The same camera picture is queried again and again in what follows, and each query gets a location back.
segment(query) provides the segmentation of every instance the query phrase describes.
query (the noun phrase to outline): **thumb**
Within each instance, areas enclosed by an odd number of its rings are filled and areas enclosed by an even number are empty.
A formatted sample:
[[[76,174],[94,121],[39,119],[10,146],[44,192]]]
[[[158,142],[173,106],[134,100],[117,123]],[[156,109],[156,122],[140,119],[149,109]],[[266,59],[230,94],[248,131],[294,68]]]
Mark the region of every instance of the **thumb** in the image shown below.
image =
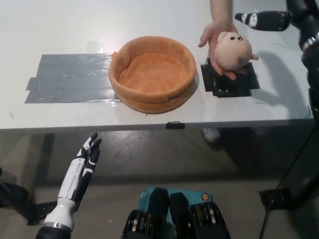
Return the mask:
[[[203,31],[203,34],[200,37],[200,42],[199,42],[198,47],[205,46],[210,38],[210,35],[211,35],[211,27],[209,25],[209,26],[205,27],[205,29]]]

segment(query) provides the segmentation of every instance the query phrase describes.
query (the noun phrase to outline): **white table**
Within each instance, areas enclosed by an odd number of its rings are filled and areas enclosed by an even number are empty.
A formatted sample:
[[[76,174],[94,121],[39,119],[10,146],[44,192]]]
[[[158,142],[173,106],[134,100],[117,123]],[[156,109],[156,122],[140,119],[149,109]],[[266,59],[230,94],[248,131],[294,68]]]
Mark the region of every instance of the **white table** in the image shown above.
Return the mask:
[[[285,1],[236,0],[234,12],[285,10]],[[253,97],[217,98],[205,92],[198,48],[211,22],[208,0],[17,0],[0,8],[0,132],[164,129],[167,122],[191,127],[272,126],[310,122],[307,71],[299,33],[258,32],[235,22],[260,60],[253,62],[260,90]],[[199,73],[195,94],[179,109],[145,115],[119,103],[24,104],[30,77],[42,54],[114,52],[143,35],[173,38],[194,54]]]

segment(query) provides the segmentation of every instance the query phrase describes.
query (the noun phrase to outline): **black cable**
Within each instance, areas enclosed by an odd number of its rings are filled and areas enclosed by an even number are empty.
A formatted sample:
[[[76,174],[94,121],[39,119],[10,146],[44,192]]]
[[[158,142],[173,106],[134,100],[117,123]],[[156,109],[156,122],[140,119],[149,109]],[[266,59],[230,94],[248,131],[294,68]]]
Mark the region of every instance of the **black cable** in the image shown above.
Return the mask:
[[[281,184],[283,183],[283,181],[286,179],[287,175],[290,173],[291,169],[293,168],[293,166],[295,165],[295,163],[297,162],[297,160],[299,159],[301,153],[303,152],[305,146],[308,144],[309,142],[309,139],[311,138],[311,136],[313,135],[313,133],[315,132],[316,130],[316,126],[313,128],[313,130],[310,132],[310,134],[308,135],[308,137],[306,138],[306,140],[304,141],[303,145],[301,146],[299,152],[297,153],[297,155],[295,156],[295,158],[293,159],[293,161],[291,162],[291,165],[289,166],[289,168],[286,170],[286,172],[284,173],[282,179],[279,181],[274,193],[272,194],[271,196],[271,204],[268,206],[267,208],[267,211],[266,211],[266,215],[265,215],[265,218],[264,218],[264,222],[263,222],[263,225],[261,227],[261,230],[260,230],[260,234],[259,234],[259,239],[263,239],[264,237],[264,233],[265,233],[265,230],[266,230],[266,226],[267,226],[267,222],[268,222],[268,218],[270,216],[270,209],[273,205],[273,199],[274,199],[274,196],[275,194],[278,192],[278,189],[279,187],[281,186]]]

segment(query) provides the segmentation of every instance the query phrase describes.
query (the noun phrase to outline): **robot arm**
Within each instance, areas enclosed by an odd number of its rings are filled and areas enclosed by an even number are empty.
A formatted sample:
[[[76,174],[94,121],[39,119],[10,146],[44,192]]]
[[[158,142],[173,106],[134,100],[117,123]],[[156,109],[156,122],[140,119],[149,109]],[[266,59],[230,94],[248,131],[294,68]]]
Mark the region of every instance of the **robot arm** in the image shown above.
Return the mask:
[[[308,69],[310,106],[319,124],[319,8],[315,0],[286,0],[287,11],[237,13],[235,19],[259,31],[284,31],[290,23],[300,32],[302,62]]]
[[[69,239],[73,231],[73,214],[78,210],[100,155],[101,139],[93,134],[72,160],[64,177],[57,206],[45,218],[36,239]]]

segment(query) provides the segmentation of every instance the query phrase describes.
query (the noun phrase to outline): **stuffed toy head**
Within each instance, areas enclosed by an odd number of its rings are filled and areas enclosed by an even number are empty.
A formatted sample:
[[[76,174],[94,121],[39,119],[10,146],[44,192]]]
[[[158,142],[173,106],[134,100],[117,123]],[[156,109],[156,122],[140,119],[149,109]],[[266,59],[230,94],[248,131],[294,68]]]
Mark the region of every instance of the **stuffed toy head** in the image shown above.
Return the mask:
[[[222,32],[217,39],[215,60],[225,70],[234,71],[254,59],[249,41],[237,32]]]

